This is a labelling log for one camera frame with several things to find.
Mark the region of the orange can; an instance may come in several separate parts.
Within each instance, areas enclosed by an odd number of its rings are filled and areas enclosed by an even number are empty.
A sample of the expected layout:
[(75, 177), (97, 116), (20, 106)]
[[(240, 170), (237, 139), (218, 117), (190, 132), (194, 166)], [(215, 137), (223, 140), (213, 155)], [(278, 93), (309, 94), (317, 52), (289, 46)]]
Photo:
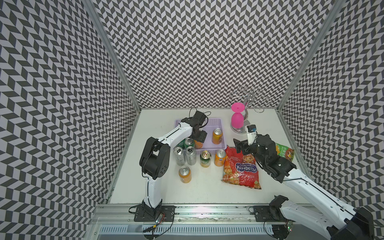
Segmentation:
[(182, 166), (179, 169), (179, 177), (182, 183), (189, 183), (192, 180), (191, 170), (187, 166)]
[(195, 148), (196, 149), (201, 149), (203, 147), (203, 143), (202, 142), (198, 142), (198, 141), (195, 141)]
[(213, 136), (212, 136), (212, 142), (213, 142), (213, 144), (215, 144), (215, 145), (219, 145), (219, 144), (221, 144), (222, 139), (223, 139), (223, 132), (222, 132), (222, 129), (220, 129), (220, 128), (216, 128), (216, 129), (214, 129), (214, 130), (213, 130)]
[(222, 167), (226, 161), (226, 151), (225, 150), (217, 150), (215, 154), (215, 165), (217, 167)]

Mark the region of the silver can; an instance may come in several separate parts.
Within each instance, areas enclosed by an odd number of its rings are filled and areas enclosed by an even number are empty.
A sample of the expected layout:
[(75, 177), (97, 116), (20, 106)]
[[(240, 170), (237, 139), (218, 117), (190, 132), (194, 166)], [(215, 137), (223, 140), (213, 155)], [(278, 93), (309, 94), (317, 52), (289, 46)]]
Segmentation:
[(182, 147), (174, 148), (174, 156), (176, 158), (177, 165), (184, 166), (186, 164), (184, 149)]
[(187, 163), (190, 166), (193, 166), (197, 162), (197, 154), (196, 154), (196, 149), (193, 146), (189, 146), (186, 148), (186, 160)]

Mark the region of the dark green gold-top can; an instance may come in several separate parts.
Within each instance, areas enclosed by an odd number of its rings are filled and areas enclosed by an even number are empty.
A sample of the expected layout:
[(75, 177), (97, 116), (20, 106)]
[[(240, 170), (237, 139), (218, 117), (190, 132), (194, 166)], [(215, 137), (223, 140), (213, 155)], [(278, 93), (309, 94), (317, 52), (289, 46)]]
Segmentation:
[(211, 164), (211, 154), (208, 151), (202, 151), (200, 154), (200, 164), (204, 168), (208, 168)]

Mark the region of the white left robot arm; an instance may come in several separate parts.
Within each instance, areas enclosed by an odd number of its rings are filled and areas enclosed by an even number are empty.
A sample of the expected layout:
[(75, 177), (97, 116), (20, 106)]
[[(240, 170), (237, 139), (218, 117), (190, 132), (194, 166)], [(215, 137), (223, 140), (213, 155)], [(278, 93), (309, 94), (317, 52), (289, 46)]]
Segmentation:
[(161, 180), (169, 168), (171, 150), (186, 138), (203, 143), (207, 137), (203, 127), (207, 123), (208, 116), (196, 111), (193, 116), (183, 118), (169, 133), (158, 138), (147, 139), (139, 162), (142, 176), (146, 180), (143, 208), (150, 211), (160, 209)]

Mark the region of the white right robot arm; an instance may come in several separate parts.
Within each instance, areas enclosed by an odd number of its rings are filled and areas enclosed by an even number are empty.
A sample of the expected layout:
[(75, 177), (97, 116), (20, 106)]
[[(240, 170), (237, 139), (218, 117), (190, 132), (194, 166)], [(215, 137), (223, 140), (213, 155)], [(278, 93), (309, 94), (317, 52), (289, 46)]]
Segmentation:
[(307, 177), (295, 164), (277, 154), (269, 135), (249, 134), (248, 140), (234, 140), (238, 153), (251, 154), (260, 168), (310, 202), (317, 211), (301, 207), (284, 196), (276, 196), (283, 217), (297, 222), (328, 240), (373, 240), (373, 215), (366, 208), (336, 198)]

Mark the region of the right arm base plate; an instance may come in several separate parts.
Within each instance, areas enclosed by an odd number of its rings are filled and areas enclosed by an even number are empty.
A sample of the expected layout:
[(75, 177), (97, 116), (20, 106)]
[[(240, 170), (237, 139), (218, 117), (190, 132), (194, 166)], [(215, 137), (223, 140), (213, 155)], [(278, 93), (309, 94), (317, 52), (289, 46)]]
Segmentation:
[(257, 222), (285, 222), (286, 219), (282, 215), (280, 209), (267, 205), (252, 206), (252, 213), (255, 215)]

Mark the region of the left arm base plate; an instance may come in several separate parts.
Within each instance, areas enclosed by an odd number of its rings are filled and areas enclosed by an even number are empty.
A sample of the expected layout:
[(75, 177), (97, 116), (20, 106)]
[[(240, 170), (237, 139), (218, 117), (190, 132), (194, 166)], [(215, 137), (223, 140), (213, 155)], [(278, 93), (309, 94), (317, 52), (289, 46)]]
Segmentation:
[(160, 214), (164, 214), (163, 222), (172, 222), (174, 220), (175, 210), (175, 206), (158, 206), (153, 209), (145, 204), (140, 205), (136, 209), (134, 221), (152, 223), (158, 219)]

